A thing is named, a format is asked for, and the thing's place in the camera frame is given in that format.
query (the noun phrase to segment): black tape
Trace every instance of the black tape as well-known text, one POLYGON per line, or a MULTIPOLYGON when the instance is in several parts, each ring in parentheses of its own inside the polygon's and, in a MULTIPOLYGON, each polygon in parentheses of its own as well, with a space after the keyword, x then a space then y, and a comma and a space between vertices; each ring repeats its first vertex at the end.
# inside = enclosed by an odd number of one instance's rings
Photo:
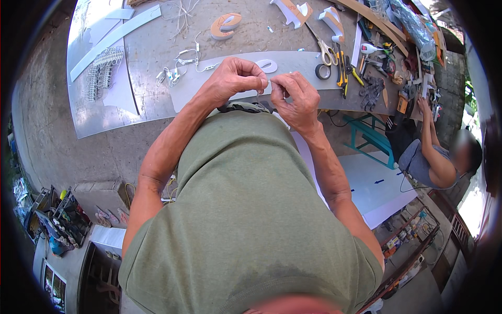
POLYGON ((329 79, 329 77, 331 76, 331 68, 329 66, 322 64, 322 63, 318 64, 315 67, 315 76, 317 76, 317 78, 319 78, 319 79, 329 79), (324 69, 324 72, 325 72, 324 76, 321 75, 321 69, 324 69))

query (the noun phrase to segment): window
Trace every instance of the window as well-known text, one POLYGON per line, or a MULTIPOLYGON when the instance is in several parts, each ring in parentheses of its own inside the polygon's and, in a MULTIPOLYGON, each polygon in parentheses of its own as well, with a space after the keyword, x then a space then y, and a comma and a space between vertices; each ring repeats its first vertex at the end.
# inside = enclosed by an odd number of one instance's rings
POLYGON ((66 280, 57 274, 47 262, 44 268, 44 290, 56 310, 65 313, 66 280))

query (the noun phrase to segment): man's right hand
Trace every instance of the man's right hand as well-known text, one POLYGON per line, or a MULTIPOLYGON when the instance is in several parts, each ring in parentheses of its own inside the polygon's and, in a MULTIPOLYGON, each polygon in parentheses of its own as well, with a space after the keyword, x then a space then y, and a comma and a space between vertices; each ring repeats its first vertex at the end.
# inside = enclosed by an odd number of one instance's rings
POLYGON ((279 115, 302 137, 313 136, 320 127, 317 106, 321 97, 317 90, 298 71, 274 76, 270 81, 271 100, 279 115), (284 100, 289 96, 292 103, 284 100))

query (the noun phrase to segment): green plant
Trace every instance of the green plant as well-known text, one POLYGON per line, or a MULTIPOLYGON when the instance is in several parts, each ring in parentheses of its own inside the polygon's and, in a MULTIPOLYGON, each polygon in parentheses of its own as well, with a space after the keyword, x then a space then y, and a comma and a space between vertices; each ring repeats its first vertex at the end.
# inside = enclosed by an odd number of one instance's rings
POLYGON ((465 81, 465 103, 471 106, 471 108, 474 109, 474 112, 477 111, 477 102, 476 96, 474 95, 474 87, 472 87, 470 80, 465 81))

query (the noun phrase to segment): man's left hand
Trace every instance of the man's left hand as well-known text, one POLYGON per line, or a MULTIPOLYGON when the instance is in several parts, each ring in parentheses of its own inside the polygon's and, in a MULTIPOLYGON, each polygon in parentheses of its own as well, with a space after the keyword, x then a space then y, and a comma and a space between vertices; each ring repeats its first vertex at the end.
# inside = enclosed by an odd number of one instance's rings
POLYGON ((269 84, 267 76, 254 62, 228 57, 202 85, 197 95, 207 97, 215 109, 238 92, 255 89, 263 94, 269 84))

